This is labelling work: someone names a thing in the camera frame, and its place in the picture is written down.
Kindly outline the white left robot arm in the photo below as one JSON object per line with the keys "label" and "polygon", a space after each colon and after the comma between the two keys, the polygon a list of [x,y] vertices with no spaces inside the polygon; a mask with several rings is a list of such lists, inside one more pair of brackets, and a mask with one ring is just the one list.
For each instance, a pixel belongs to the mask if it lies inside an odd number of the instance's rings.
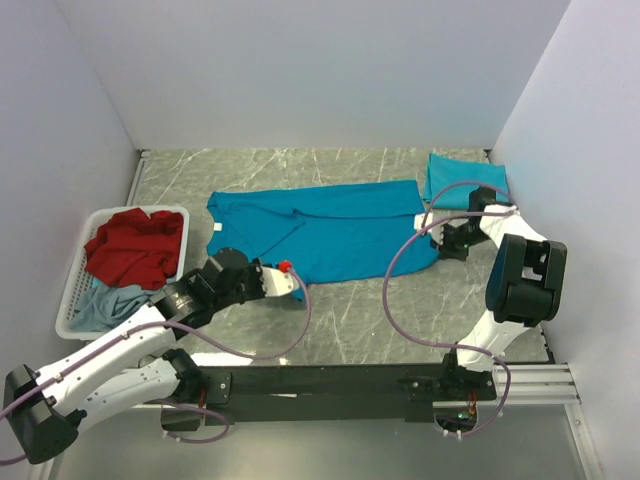
{"label": "white left robot arm", "polygon": [[76,353],[6,377],[1,412],[30,464],[72,445],[80,431],[138,403],[199,401],[210,378],[174,343],[234,304],[267,293],[265,266],[234,249],[157,291],[129,319]]}

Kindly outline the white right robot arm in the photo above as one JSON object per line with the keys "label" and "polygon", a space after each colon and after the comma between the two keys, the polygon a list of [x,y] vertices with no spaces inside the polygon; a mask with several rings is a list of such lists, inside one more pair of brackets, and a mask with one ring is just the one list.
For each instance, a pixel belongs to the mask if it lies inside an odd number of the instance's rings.
{"label": "white right robot arm", "polygon": [[552,320],[560,305],[567,247],[536,232],[509,200],[480,184],[468,196],[468,220],[433,229],[431,245],[442,259],[464,261],[485,241],[497,255],[485,289],[486,311],[456,350],[457,364],[441,371],[444,395],[460,399],[474,386],[472,372],[490,371],[494,357],[521,334]]}

